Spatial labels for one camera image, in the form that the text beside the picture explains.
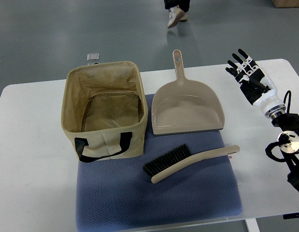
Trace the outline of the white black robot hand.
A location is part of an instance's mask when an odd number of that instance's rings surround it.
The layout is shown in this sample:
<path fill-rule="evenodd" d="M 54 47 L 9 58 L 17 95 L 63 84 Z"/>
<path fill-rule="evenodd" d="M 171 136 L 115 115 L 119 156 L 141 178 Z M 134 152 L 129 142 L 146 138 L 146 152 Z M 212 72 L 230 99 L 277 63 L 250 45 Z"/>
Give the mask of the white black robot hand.
<path fill-rule="evenodd" d="M 276 118 L 286 113 L 285 103 L 277 96 L 277 88 L 269 75 L 242 49 L 232 57 L 239 63 L 228 60 L 225 70 L 234 76 L 248 102 L 258 107 L 267 118 Z"/>

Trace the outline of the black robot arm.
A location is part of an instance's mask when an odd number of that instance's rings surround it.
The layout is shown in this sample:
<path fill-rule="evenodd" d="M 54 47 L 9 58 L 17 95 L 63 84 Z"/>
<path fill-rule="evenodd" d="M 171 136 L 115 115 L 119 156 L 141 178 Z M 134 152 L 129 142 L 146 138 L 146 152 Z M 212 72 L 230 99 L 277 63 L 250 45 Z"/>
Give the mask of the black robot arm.
<path fill-rule="evenodd" d="M 290 113 L 291 91 L 287 91 L 282 105 L 267 112 L 272 125 L 282 130 L 276 142 L 270 143 L 266 155 L 276 161 L 285 162 L 290 170 L 287 181 L 299 192 L 299 115 Z"/>

